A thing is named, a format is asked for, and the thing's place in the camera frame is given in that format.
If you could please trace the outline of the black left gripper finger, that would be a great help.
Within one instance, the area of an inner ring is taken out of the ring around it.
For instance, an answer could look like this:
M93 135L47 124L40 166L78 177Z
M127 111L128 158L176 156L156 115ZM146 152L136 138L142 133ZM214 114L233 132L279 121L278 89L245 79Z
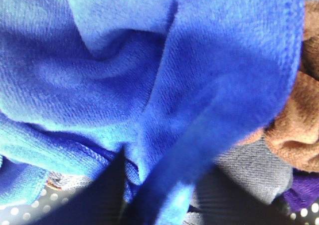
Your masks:
M124 149L89 187L37 221L38 225L119 225L125 190Z

